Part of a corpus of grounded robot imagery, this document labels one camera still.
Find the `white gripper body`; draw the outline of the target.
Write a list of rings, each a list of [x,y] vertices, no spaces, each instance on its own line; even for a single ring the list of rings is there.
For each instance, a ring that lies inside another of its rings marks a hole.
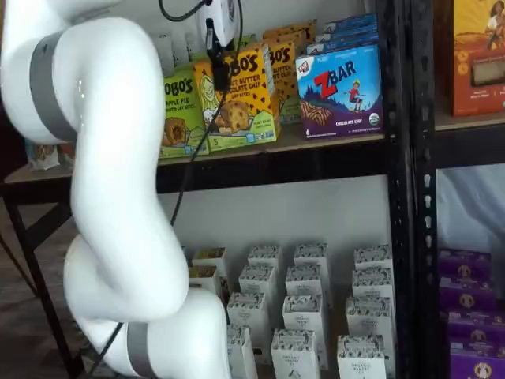
[[[233,0],[204,1],[196,13],[200,34],[207,42],[208,29],[214,30],[220,44],[229,44],[238,30],[238,2]]]

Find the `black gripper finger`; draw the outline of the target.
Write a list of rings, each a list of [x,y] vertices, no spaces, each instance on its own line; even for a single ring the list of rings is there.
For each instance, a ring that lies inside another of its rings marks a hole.
[[[214,86],[217,91],[224,91],[227,87],[228,68],[224,62],[226,52],[230,50],[229,43],[222,45],[216,34],[214,21],[207,18],[206,25],[206,48],[211,61],[211,71],[214,78]]]

